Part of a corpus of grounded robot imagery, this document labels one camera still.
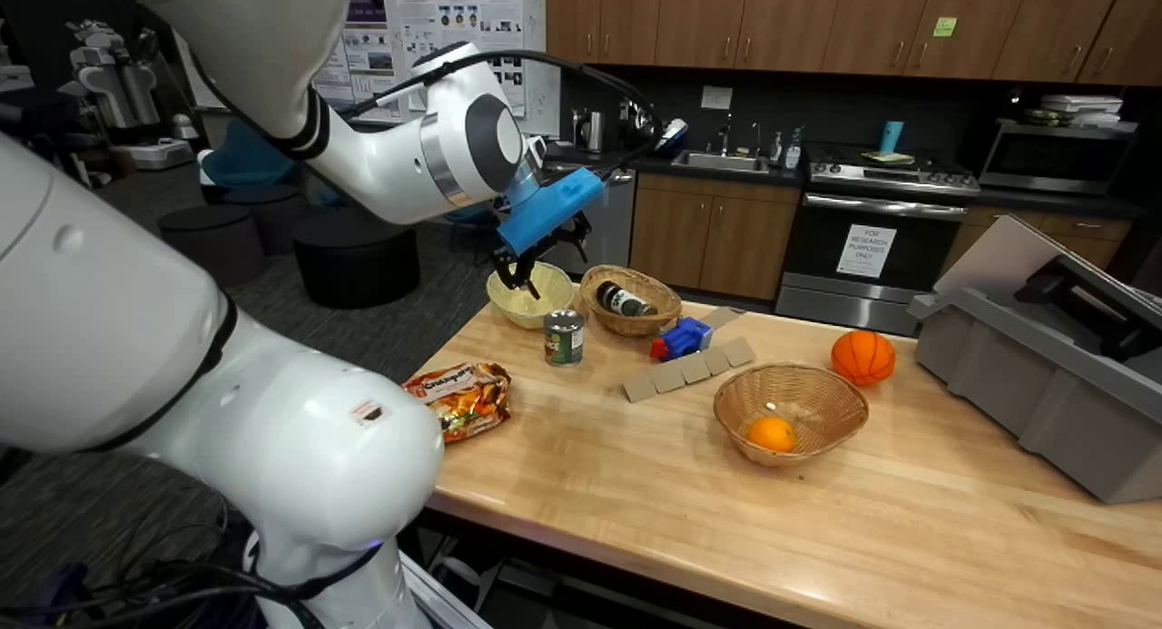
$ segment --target small basketball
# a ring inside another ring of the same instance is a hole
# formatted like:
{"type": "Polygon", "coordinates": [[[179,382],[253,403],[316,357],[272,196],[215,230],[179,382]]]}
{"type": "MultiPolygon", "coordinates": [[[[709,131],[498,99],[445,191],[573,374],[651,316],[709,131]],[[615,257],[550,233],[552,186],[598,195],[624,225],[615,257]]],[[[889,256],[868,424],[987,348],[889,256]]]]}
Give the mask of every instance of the small basketball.
{"type": "Polygon", "coordinates": [[[831,346],[831,367],[855,386],[870,386],[891,376],[896,349],[875,331],[858,329],[831,346]]]}

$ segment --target can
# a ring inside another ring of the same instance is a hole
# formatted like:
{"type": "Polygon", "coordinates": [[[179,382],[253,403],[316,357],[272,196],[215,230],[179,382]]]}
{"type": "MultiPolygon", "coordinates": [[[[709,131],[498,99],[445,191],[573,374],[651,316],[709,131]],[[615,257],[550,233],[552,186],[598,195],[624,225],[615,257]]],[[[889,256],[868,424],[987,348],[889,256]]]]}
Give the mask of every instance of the can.
{"type": "Polygon", "coordinates": [[[545,360],[555,366],[581,363],[584,343],[584,317],[573,309],[545,314],[545,360]]]}

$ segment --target stovetop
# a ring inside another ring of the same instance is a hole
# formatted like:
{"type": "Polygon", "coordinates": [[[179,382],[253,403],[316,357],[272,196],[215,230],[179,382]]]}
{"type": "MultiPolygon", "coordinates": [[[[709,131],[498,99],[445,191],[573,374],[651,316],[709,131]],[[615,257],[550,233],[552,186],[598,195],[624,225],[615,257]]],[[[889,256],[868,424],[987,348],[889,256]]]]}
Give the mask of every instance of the stovetop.
{"type": "Polygon", "coordinates": [[[981,192],[970,170],[942,159],[933,151],[912,151],[911,164],[881,164],[862,156],[875,150],[862,145],[808,143],[806,173],[811,183],[854,188],[914,193],[976,195],[981,192]]]}

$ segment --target butcher block countertop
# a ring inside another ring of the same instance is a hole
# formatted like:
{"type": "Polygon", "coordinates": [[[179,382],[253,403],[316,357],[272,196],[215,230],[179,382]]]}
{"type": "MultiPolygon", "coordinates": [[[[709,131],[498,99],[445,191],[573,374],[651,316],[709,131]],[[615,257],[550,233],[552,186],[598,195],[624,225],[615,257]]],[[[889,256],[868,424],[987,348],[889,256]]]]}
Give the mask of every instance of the butcher block countertop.
{"type": "MultiPolygon", "coordinates": [[[[648,341],[590,321],[574,367],[492,307],[424,365],[512,374],[512,419],[447,446],[429,506],[812,628],[1162,623],[1162,502],[1100,505],[946,393],[914,341],[891,339],[896,372],[863,389],[854,438],[767,469],[713,416],[737,371],[631,403],[619,383],[650,364],[648,341]]],[[[844,331],[746,314],[715,343],[826,367],[844,331]]]]}

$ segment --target countertop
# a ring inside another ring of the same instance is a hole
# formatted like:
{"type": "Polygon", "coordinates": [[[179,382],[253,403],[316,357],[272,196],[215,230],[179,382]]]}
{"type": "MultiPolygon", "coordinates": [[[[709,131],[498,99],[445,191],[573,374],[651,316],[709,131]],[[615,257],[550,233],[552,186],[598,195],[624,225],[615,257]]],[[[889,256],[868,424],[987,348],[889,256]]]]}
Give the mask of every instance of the countertop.
{"type": "MultiPolygon", "coordinates": [[[[686,303],[700,317],[710,307],[686,303]]],[[[746,314],[758,362],[827,364],[842,328],[746,314]]],[[[867,426],[791,469],[712,413],[736,371],[631,405],[647,339],[596,322],[575,367],[486,307],[421,371],[498,362],[512,419],[449,445],[429,505],[811,628],[1146,628],[1162,617],[1162,501],[1103,506],[916,364],[865,388],[867,426]]]]}
{"type": "MultiPolygon", "coordinates": [[[[612,160],[609,155],[593,155],[581,152],[573,148],[553,145],[550,148],[550,160],[567,162],[573,164],[605,164],[612,160]]],[[[786,186],[802,188],[806,178],[799,171],[717,171],[713,169],[691,169],[689,166],[675,166],[670,159],[660,157],[645,157],[633,162],[632,167],[641,173],[662,173],[667,176],[681,176],[688,178],[703,178],[724,181],[740,181],[751,184],[765,184],[773,186],[786,186]]],[[[820,187],[819,193],[827,193],[829,187],[820,187]]],[[[1150,215],[1150,210],[1133,202],[1109,196],[1079,196],[1061,195],[1052,192],[1030,192],[1020,190],[1005,190],[999,187],[982,187],[976,196],[901,196],[916,202],[937,202],[942,205],[967,205],[1007,207],[1011,209],[1030,209],[1038,212],[1053,212],[1056,214],[1070,214],[1078,216],[1096,216],[1102,219],[1121,219],[1136,221],[1150,215]]]]}

